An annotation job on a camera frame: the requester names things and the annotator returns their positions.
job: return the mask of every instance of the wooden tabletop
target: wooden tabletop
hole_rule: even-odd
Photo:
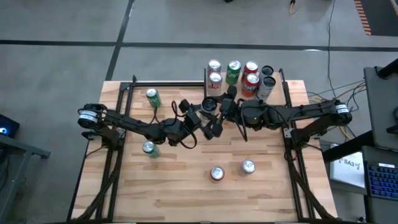
[[[285,101],[279,73],[275,73],[274,78],[277,86],[267,102],[283,105]],[[288,83],[293,105],[308,104],[304,82],[296,80]],[[119,84],[104,82],[99,102],[108,108],[115,108]],[[153,110],[145,96],[147,89],[134,89],[130,116],[148,122],[153,117]],[[172,100],[177,104],[182,99],[199,104],[203,99],[203,89],[199,87],[157,89],[162,99],[162,107],[157,112],[159,119],[174,117]],[[304,127],[310,122],[300,121],[297,125]],[[206,141],[198,130],[195,133],[198,146],[194,149],[185,149],[181,145],[170,147],[167,143],[159,145],[161,156],[156,159],[143,153],[143,136],[127,132],[114,221],[297,221],[289,172],[283,157],[281,130],[262,129],[255,132],[248,129],[248,142],[244,142],[235,124],[224,122],[223,127],[222,136],[211,141]],[[193,139],[188,137],[184,143],[192,146]],[[99,148],[100,144],[100,141],[90,142],[87,153]],[[321,152],[305,148],[303,156],[312,192],[328,212],[336,216]],[[103,149],[85,160],[72,218],[82,214],[98,193],[105,158],[106,149]],[[256,163],[256,171],[242,176],[239,166],[245,159]],[[209,178],[213,166],[221,166],[225,170],[224,179],[218,183]],[[306,214],[301,191],[300,197]],[[104,215],[108,211],[108,201],[105,205]]]

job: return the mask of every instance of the blue backlit keyboard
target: blue backlit keyboard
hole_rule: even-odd
[[[398,169],[372,164],[367,167],[371,196],[398,200]]]

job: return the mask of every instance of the soda can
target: soda can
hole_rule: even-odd
[[[276,84],[275,78],[271,76],[264,77],[260,81],[259,90],[257,91],[257,98],[266,101],[271,94],[272,89]]]
[[[210,76],[213,72],[221,74],[221,62],[217,59],[211,59],[207,64],[207,75]]]
[[[267,76],[272,76],[273,73],[274,69],[271,66],[269,65],[264,66],[259,73],[260,81]]]
[[[253,161],[245,159],[242,162],[241,171],[243,174],[252,174],[256,171],[256,165]]]
[[[159,148],[152,141],[146,141],[142,145],[142,150],[151,158],[158,158],[160,156]]]
[[[224,178],[224,170],[219,166],[211,168],[210,177],[214,181],[220,181]]]
[[[221,93],[221,84],[223,84],[223,77],[217,72],[213,72],[209,76],[207,95],[218,96]]]
[[[241,73],[241,62],[233,60],[226,68],[225,82],[230,85],[235,85],[238,82],[239,74]]]
[[[245,97],[251,97],[256,93],[258,86],[259,86],[259,77],[254,73],[248,74],[248,76],[243,82],[242,94]]]
[[[244,82],[244,80],[246,79],[248,74],[251,74],[251,73],[256,74],[258,69],[259,69],[259,65],[256,62],[248,61],[246,63],[246,65],[244,66],[241,82],[242,83]]]
[[[148,89],[146,95],[151,107],[160,107],[162,102],[160,101],[159,92],[156,89]]]

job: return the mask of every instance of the sprite can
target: sprite can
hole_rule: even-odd
[[[147,90],[147,98],[151,107],[158,108],[162,102],[160,101],[159,92],[156,89]]]
[[[151,158],[158,158],[160,156],[159,148],[151,141],[146,141],[142,145],[142,150]]]
[[[241,62],[233,60],[226,68],[225,81],[230,85],[235,85],[238,82],[239,74],[241,72]]]

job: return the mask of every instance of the concrete floor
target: concrete floor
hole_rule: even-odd
[[[331,1],[136,0],[124,42],[327,46]],[[0,0],[0,40],[115,42],[128,0]],[[364,34],[353,0],[336,0],[331,45],[396,47],[398,38]],[[386,65],[397,52],[331,52],[338,87],[363,78],[363,68]],[[49,150],[32,160],[17,217],[29,223],[66,219],[87,141],[77,109],[99,99],[114,47],[0,45],[0,113],[21,123],[18,139]],[[283,68],[287,79],[305,80],[308,91],[330,89],[327,52],[304,50],[174,49],[122,47],[112,80],[201,80],[211,58],[255,60]],[[341,93],[351,86],[337,90]],[[323,95],[331,98],[331,92]],[[350,124],[359,135],[371,128],[365,93]],[[343,142],[334,129],[323,139]],[[364,215],[362,197],[333,190],[339,217]]]

